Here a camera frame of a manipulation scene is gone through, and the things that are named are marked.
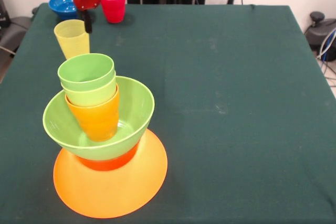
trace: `green cup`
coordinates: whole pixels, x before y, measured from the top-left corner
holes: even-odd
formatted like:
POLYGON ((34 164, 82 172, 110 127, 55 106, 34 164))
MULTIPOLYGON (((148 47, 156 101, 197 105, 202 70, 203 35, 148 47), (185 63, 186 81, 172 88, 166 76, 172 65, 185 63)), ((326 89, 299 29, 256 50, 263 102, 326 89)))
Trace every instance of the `green cup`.
POLYGON ((71 153, 93 161, 110 160, 127 153, 142 137, 154 112, 154 97, 142 83, 117 76, 120 89, 117 133, 104 142, 91 141, 69 110, 64 91, 55 95, 43 113, 47 134, 71 153))
POLYGON ((114 96, 116 92, 116 73, 114 73, 114 77, 110 82, 98 89, 89 91, 72 91, 65 88, 62 83, 61 85, 73 105, 80 107, 96 106, 110 100, 114 96))
POLYGON ((57 75, 62 87, 71 91, 89 91, 109 83, 116 75, 113 60, 103 54, 84 54, 66 60, 57 75))

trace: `blue bowl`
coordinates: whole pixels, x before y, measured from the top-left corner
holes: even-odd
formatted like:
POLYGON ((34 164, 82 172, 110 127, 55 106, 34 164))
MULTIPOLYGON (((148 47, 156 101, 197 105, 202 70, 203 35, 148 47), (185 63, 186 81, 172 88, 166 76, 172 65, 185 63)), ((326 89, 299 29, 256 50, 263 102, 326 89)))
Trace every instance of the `blue bowl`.
POLYGON ((77 9, 74 0, 50 0, 49 7, 60 19, 77 19, 77 9))

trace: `dark green tablecloth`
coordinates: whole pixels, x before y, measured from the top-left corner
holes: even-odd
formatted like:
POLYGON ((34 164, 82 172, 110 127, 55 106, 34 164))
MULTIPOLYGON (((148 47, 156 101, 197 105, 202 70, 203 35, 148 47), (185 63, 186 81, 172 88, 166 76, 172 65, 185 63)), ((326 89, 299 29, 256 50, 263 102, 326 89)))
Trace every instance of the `dark green tablecloth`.
POLYGON ((155 96, 163 187, 111 220, 58 198, 60 147, 42 114, 64 57, 43 4, 0 85, 0 223, 336 221, 336 103, 288 7, 128 5, 118 25, 95 15, 91 51, 155 96))

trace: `lime green bowl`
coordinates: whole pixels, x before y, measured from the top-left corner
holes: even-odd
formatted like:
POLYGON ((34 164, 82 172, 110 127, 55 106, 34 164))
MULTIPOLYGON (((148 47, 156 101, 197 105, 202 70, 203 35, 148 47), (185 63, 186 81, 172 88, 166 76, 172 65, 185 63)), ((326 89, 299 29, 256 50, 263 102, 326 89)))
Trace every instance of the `lime green bowl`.
POLYGON ((70 112, 65 92, 55 95, 43 113, 43 127, 61 147, 71 153, 94 161, 119 157, 133 148, 148 127, 154 112, 152 92, 142 83, 117 76, 120 89, 118 131, 104 142, 91 141, 70 112))
POLYGON ((68 90, 90 91, 113 79, 114 62, 103 54, 78 55, 63 62, 57 75, 62 86, 68 90))

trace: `stacked cups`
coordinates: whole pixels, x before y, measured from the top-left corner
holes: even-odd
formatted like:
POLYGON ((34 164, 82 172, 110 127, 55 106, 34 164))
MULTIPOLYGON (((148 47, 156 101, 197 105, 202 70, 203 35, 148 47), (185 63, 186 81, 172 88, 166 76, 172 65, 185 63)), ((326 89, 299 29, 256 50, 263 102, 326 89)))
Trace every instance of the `stacked cups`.
POLYGON ((57 74, 66 103, 87 136, 96 142, 112 138, 119 120, 113 60, 103 54, 78 55, 66 60, 57 74))

